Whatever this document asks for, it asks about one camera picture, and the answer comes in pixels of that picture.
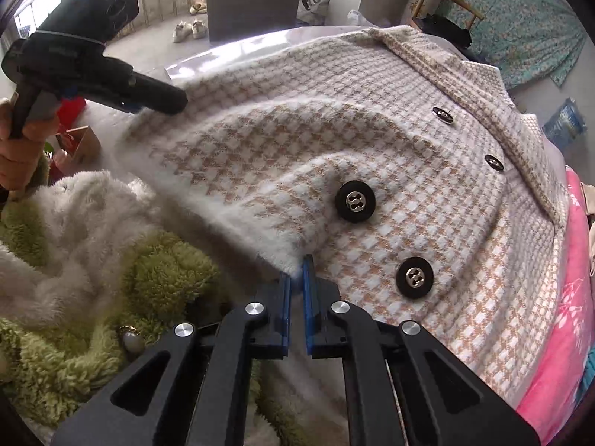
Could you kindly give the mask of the person's left hand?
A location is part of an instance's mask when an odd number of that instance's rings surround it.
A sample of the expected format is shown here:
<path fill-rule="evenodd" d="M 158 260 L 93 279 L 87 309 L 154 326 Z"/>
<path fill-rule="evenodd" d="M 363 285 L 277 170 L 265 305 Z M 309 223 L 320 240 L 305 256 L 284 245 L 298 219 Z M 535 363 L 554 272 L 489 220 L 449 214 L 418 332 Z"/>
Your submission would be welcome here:
<path fill-rule="evenodd" d="M 11 139 L 12 106 L 8 99 L 1 100 L 1 186 L 7 190 L 23 189 L 30 182 L 44 150 L 44 143 L 58 131 L 58 116 L 51 119 L 29 121 L 19 139 Z"/>

